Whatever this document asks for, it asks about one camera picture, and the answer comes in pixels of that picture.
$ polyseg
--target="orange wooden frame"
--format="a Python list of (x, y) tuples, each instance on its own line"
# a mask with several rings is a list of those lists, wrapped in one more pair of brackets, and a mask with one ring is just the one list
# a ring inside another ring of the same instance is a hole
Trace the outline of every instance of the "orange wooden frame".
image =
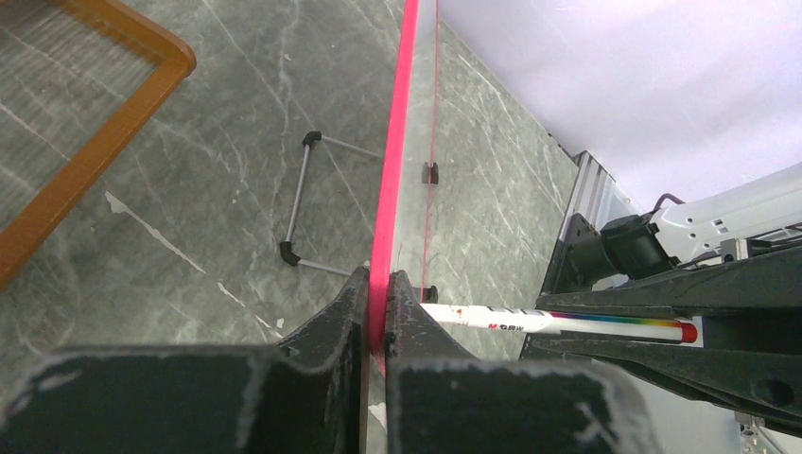
[(148, 60), (155, 70), (0, 232), (0, 289), (196, 65), (195, 54), (187, 43), (118, 0), (51, 0), (50, 3)]

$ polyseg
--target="white pencil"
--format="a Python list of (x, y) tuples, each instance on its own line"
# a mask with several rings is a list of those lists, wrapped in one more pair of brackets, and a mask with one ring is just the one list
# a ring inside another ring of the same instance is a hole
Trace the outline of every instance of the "white pencil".
[(566, 314), (488, 306), (421, 304), (421, 307), (438, 323), (524, 333), (560, 334), (570, 331), (682, 343), (694, 343), (698, 336), (696, 326), (677, 320)]

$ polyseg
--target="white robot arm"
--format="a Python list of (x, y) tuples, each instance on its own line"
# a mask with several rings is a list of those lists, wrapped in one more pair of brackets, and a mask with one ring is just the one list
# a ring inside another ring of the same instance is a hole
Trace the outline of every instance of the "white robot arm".
[(687, 263), (722, 241), (749, 238), (802, 222), (802, 163), (713, 197), (655, 212), (657, 241)]

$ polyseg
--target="white paint chip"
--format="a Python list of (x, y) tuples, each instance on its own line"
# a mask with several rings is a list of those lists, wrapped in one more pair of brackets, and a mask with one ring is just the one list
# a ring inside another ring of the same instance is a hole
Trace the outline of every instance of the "white paint chip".
[(218, 288), (220, 289), (220, 291), (223, 292), (224, 295), (226, 295), (229, 298), (231, 298), (232, 300), (238, 302), (240, 306), (245, 307), (245, 303), (239, 301), (239, 298), (235, 297), (230, 291), (228, 291), (228, 289), (225, 286), (223, 286), (223, 284), (221, 282), (218, 282)]
[(115, 213), (115, 214), (126, 213), (126, 214), (128, 214), (134, 220), (136, 220), (137, 222), (142, 224), (142, 226), (145, 227), (146, 230), (148, 230), (148, 233), (151, 236), (153, 236), (154, 238), (156, 238), (157, 240), (159, 240), (159, 242), (162, 243), (163, 245), (165, 245), (166, 248), (170, 249), (174, 254), (176, 254), (180, 258), (182, 258), (183, 261), (185, 261), (186, 263), (192, 265), (192, 268), (194, 268), (195, 270), (198, 270), (198, 271), (202, 272), (203, 274), (206, 274), (206, 271), (204, 271), (203, 268), (199, 267), (198, 264), (196, 264), (189, 257), (187, 257), (185, 253), (182, 253), (180, 249), (178, 249), (175, 246), (173, 246), (173, 244), (171, 242), (167, 241), (167, 238), (165, 238), (162, 235), (161, 232), (159, 232), (157, 229), (154, 229), (153, 227), (150, 227), (150, 224), (145, 222), (144, 219), (138, 217), (134, 212), (131, 211), (131, 209), (128, 207), (128, 205), (126, 205), (125, 203), (120, 201), (117, 197), (112, 195), (112, 193), (109, 192), (109, 191), (106, 191), (106, 200), (109, 201), (109, 205), (112, 207), (112, 213)]
[(269, 325), (267, 322), (265, 322), (265, 321), (264, 321), (264, 320), (263, 320), (261, 317), (259, 317), (258, 315), (256, 315), (256, 314), (253, 314), (253, 316), (254, 316), (254, 317), (256, 317), (256, 319), (257, 319), (257, 320), (258, 320), (260, 323), (264, 324), (264, 325), (265, 325), (265, 327), (267, 327), (267, 328), (272, 328), (272, 326), (270, 326), (270, 325)]
[(387, 431), (387, 406), (384, 402), (376, 405), (368, 406), (368, 410), (371, 411), (371, 414), (378, 420), (381, 426), (384, 428), (384, 431)]

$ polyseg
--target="red pencil end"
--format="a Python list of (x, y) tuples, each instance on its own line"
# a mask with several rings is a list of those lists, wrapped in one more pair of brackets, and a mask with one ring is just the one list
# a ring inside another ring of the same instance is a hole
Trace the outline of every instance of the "red pencil end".
[(682, 343), (694, 343), (699, 333), (696, 331), (696, 326), (691, 323), (680, 323), (682, 326)]

